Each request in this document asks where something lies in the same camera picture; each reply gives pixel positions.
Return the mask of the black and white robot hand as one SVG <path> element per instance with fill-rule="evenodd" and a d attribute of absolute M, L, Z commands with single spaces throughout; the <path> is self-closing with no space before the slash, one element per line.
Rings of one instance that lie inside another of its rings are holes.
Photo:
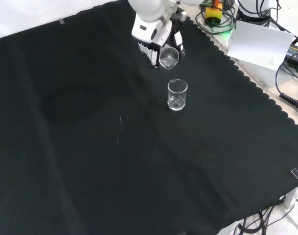
<path fill-rule="evenodd" d="M 167 23 L 149 23 L 136 16 L 132 36 L 150 67 L 170 70 L 185 55 L 180 24 L 186 17 L 186 12 L 182 12 L 174 14 Z"/>

